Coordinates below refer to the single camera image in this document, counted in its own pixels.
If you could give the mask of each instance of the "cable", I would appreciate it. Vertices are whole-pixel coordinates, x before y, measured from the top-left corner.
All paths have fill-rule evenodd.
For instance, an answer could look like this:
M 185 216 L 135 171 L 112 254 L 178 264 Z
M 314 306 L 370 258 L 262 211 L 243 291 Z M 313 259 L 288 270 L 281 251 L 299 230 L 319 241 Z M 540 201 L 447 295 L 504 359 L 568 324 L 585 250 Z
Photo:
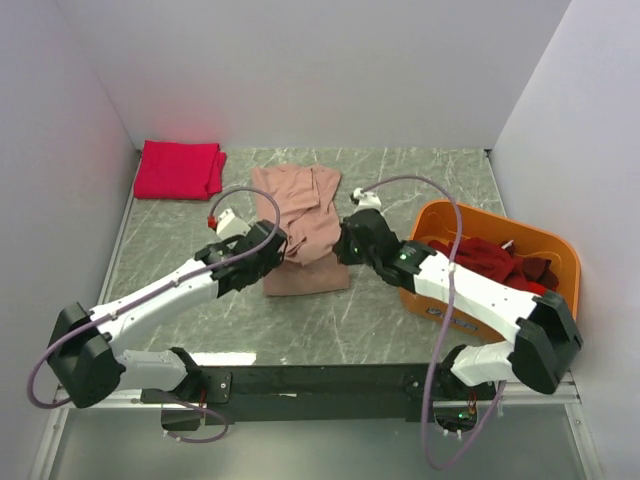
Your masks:
M 451 248 L 451 253 L 449 254 L 449 263 L 455 263 L 456 253 L 458 253 L 458 247 L 460 247 L 460 241 L 462 240 L 462 214 L 460 213 L 460 208 L 458 204 L 451 196 L 451 194 L 443 187 L 438 185 L 436 182 L 429 180 L 420 175 L 397 175 L 395 177 L 387 178 L 386 180 L 382 180 L 380 182 L 374 183 L 373 185 L 364 188 L 362 191 L 367 192 L 369 190 L 373 190 L 374 188 L 380 187 L 387 183 L 395 182 L 397 180 L 419 180 L 421 182 L 425 182 L 440 193 L 442 193 L 448 200 L 451 202 L 453 206 L 453 210 L 456 214 L 456 236 L 453 240 L 453 246 Z M 429 405 L 431 403 L 431 389 L 433 387 L 433 380 L 436 372 L 436 365 L 438 359 L 440 357 L 440 351 L 442 350 L 442 345 L 444 343 L 444 338 L 447 334 L 447 330 L 449 329 L 449 325 L 451 324 L 451 319 L 453 316 L 453 304 L 456 298 L 456 290 L 455 290 L 455 281 L 454 281 L 454 269 L 449 269 L 449 303 L 447 305 L 447 310 L 444 314 L 444 319 L 442 321 L 442 327 L 440 328 L 440 333 L 438 334 L 438 339 L 436 340 L 436 345 L 433 348 L 433 354 L 431 355 L 431 362 L 429 363 L 429 368 L 427 369 L 427 378 L 424 382 L 424 395 L 422 397 L 422 418 L 421 418 L 421 437 L 422 437 L 422 448 L 424 450 L 424 455 L 427 459 L 427 463 L 431 468 L 435 470 L 447 470 L 451 466 L 453 466 L 471 447 L 473 442 L 476 440 L 480 432 L 482 431 L 485 423 L 489 416 L 496 409 L 500 398 L 502 398 L 502 393 L 504 392 L 505 382 L 500 382 L 498 389 L 496 391 L 496 396 L 493 398 L 489 408 L 486 413 L 482 416 L 477 425 L 469 432 L 469 435 L 462 447 L 456 452 L 456 454 L 447 460 L 442 465 L 437 464 L 433 458 L 431 457 L 431 452 L 429 451 L 427 440 L 428 440 L 428 425 L 427 420 L 429 419 Z
M 171 402 L 171 403 L 176 403 L 178 405 L 182 405 L 183 407 L 189 408 L 191 410 L 195 410 L 196 412 L 200 412 L 200 413 L 203 413 L 205 415 L 211 415 L 212 417 L 215 417 L 215 418 L 217 418 L 218 420 L 220 420 L 222 422 L 222 431 L 220 433 L 214 435 L 213 437 L 209 437 L 209 438 L 187 438 L 187 437 L 181 437 L 180 435 L 178 435 L 176 433 L 173 433 L 173 432 L 165 431 L 165 434 L 168 437 L 171 437 L 171 438 L 177 440 L 178 442 L 183 442 L 183 443 L 211 443 L 211 442 L 215 442 L 216 440 L 220 440 L 229 431 L 229 422 L 224 417 L 224 415 L 222 415 L 221 413 L 218 413 L 215 410 L 210 410 L 208 408 L 201 407 L 200 405 L 192 405 L 189 402 L 184 402 L 184 401 L 179 400 L 176 397 L 174 397 L 173 395 L 171 395 L 171 394 L 169 394 L 167 392 L 164 392 L 162 390 L 157 390 L 156 389 L 156 392 L 158 392 L 162 397 L 164 397 L 165 400 L 167 400 L 167 402 Z
M 276 214 L 276 218 L 275 218 L 275 225 L 273 227 L 273 229 L 269 232 L 269 235 L 267 235 L 267 238 L 265 238 L 262 242 L 260 242 L 258 245 L 256 245 L 255 247 L 250 248 L 249 250 L 247 250 L 246 252 L 240 253 L 238 255 L 234 255 L 232 257 L 229 258 L 225 258 L 217 263 L 214 263 L 212 265 L 206 265 L 202 268 L 199 268 L 197 270 L 193 270 L 189 273 L 185 273 L 184 275 L 178 277 L 177 279 L 177 283 L 182 283 L 185 280 L 189 280 L 193 277 L 196 277 L 198 275 L 202 275 L 204 273 L 209 273 L 211 270 L 215 270 L 217 268 L 220 268 L 224 265 L 229 265 L 230 263 L 234 263 L 237 262 L 239 260 L 242 260 L 243 258 L 246 258 L 250 255 L 253 255 L 254 253 L 256 253 L 257 251 L 261 250 L 262 248 L 264 248 L 265 246 L 267 246 L 267 244 L 273 239 L 273 237 L 275 237 L 277 231 L 278 231 L 278 227 L 280 225 L 280 208 L 278 208 L 278 204 L 276 203 L 276 201 L 274 200 L 274 198 L 269 195 L 268 193 L 259 190 L 257 188 L 253 188 L 253 187 L 235 187 L 232 188 L 230 190 L 227 190 L 226 192 L 224 192 L 222 195 L 220 195 L 212 204 L 211 206 L 211 214 L 213 214 L 214 210 L 216 209 L 216 207 L 220 204 L 220 202 L 225 199 L 226 197 L 228 197 L 229 195 L 233 194 L 233 193 L 237 193 L 237 192 L 253 192 L 253 193 L 257 193 L 259 195 L 262 195 L 263 197 L 265 197 L 267 200 L 269 200 L 269 202 L 271 203 L 271 205 L 273 205 L 273 208 L 275 210 L 275 214 Z M 86 332 L 89 329 L 92 328 L 97 328 L 100 325 L 103 325 L 105 323 L 107 323 L 110 320 L 114 320 L 116 318 L 118 318 L 120 315 L 123 315 L 125 313 L 127 313 L 128 311 L 148 302 L 149 300 L 157 297 L 158 295 L 166 292 L 167 290 L 170 290 L 172 288 L 174 288 L 176 286 L 176 283 L 174 283 L 173 281 L 170 281 L 168 283 L 165 283 L 164 285 L 161 285 L 160 287 L 156 288 L 155 290 L 152 290 L 151 292 L 147 293 L 146 295 L 143 295 L 142 297 L 134 300 L 133 302 L 124 305 L 118 309 L 116 309 L 115 312 L 113 313 L 108 313 L 103 315 L 102 317 L 99 317 L 95 320 L 90 321 L 89 323 L 86 323 L 85 325 L 82 325 L 81 327 L 76 328 L 75 330 L 72 330 L 68 333 L 66 333 L 65 335 L 63 335 L 62 337 L 60 337 L 58 340 L 56 340 L 55 342 L 53 342 L 51 345 L 49 345 L 49 347 L 44 351 L 44 353 L 42 353 L 42 355 L 40 355 L 40 357 L 38 358 L 38 360 L 36 361 L 35 366 L 31 369 L 31 372 L 29 372 L 29 377 L 27 379 L 27 398 L 29 399 L 29 401 L 36 407 L 38 408 L 42 408 L 42 409 L 47 409 L 47 410 L 51 410 L 54 408 L 58 408 L 61 407 L 63 405 L 68 404 L 71 399 L 70 398 L 65 398 L 63 400 L 58 400 L 57 402 L 53 402 L 53 403 L 45 403 L 40 401 L 34 392 L 34 385 L 35 385 L 35 379 L 36 376 L 38 375 L 38 372 L 40 371 L 40 368 L 42 367 L 42 365 L 44 364 L 44 362 L 47 361 L 47 359 L 56 351 L 58 350 L 60 347 L 62 347 L 65 343 L 67 343 L 69 340 L 77 337 L 78 335 Z M 180 405 L 188 405 L 189 408 L 193 408 L 194 410 L 198 410 L 201 411 L 202 413 L 206 413 L 209 415 L 213 415 L 216 418 L 219 418 L 223 421 L 223 423 L 225 424 L 225 428 L 222 432 L 221 435 L 216 435 L 216 437 L 213 437 L 212 439 L 205 439 L 208 441 L 213 441 L 213 440 L 217 440 L 219 437 L 221 437 L 222 435 L 224 435 L 229 426 L 228 423 L 226 421 L 226 419 L 224 419 L 224 417 L 222 417 L 222 415 L 220 415 L 219 413 L 213 412 L 212 410 L 208 410 L 206 408 L 200 408 L 198 407 L 198 409 L 195 408 L 195 406 L 187 403 L 187 402 L 182 402 L 181 400 L 178 400 L 174 397 L 172 397 L 169 394 L 166 394 L 166 396 L 170 397 L 172 400 L 172 402 L 178 403 Z M 204 443 L 204 441 L 191 441 L 190 443 Z

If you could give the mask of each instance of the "red folded cloth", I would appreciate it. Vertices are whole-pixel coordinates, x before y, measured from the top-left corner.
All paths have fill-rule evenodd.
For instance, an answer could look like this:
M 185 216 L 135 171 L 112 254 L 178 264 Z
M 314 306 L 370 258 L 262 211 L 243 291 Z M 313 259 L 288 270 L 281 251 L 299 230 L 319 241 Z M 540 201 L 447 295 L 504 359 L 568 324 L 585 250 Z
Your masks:
M 453 244 L 432 240 L 429 246 L 448 256 Z M 558 278 L 549 270 L 551 260 L 522 258 L 514 253 L 515 246 L 503 249 L 481 238 L 469 238 L 460 243 L 455 261 L 472 272 L 518 290 L 541 295 L 547 288 L 557 288 Z
M 222 190 L 226 158 L 217 143 L 184 145 L 147 140 L 133 194 L 136 198 L 208 200 Z

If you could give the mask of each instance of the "black metal base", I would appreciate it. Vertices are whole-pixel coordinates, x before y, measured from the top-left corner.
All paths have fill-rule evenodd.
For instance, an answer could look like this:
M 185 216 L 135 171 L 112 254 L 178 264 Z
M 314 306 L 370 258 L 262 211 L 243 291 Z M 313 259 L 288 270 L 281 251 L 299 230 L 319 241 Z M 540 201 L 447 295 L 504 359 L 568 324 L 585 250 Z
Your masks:
M 229 423 L 404 418 L 419 421 L 428 364 L 199 367 L 202 389 L 178 396 L 206 404 Z M 432 401 L 466 401 L 472 389 L 438 366 Z M 495 387 L 474 387 L 478 400 L 490 400 Z M 156 390 L 143 390 L 143 403 L 165 403 Z M 166 430 L 196 430 L 201 414 L 165 410 Z M 207 424 L 219 423 L 207 417 Z

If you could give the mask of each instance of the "table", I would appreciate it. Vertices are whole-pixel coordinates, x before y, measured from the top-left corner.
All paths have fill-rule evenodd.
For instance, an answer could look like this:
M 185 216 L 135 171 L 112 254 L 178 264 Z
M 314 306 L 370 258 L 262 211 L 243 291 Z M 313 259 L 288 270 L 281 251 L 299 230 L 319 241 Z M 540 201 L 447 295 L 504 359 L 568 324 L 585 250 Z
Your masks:
M 249 170 L 281 163 L 322 164 L 343 174 L 335 197 L 340 216 L 353 213 L 349 194 L 399 174 L 424 175 L 459 201 L 504 214 L 491 166 L 481 149 L 256 149 L 228 150 L 223 185 L 250 185 Z M 441 195 L 415 181 L 379 189 L 383 212 L 407 238 L 422 206 Z M 245 220 L 255 216 L 249 193 L 232 196 Z M 207 243 L 206 202 L 134 200 L 109 278 L 106 300 L 127 295 L 171 272 Z M 439 325 L 406 311 L 396 289 L 364 266 L 351 267 L 349 290 L 301 297 L 265 297 L 261 284 L 201 305 L 159 327 L 141 350 L 180 346 L 193 353 L 248 353 L 255 364 L 396 363 L 428 361 Z M 480 344 L 451 330 L 443 355 L 460 343 Z

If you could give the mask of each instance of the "beige garment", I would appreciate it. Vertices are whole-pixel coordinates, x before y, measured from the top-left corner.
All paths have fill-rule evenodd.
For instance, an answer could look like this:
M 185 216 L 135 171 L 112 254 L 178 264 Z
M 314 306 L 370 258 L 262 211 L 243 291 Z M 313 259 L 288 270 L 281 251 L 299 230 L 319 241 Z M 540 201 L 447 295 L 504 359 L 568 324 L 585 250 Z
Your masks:
M 340 172 L 321 165 L 254 168 L 256 188 L 280 207 L 280 227 L 289 245 L 283 264 L 264 278 L 265 295 L 307 295 L 349 288 L 349 270 L 331 251 L 340 237 L 333 196 Z M 256 195 L 258 218 L 275 221 L 273 206 Z

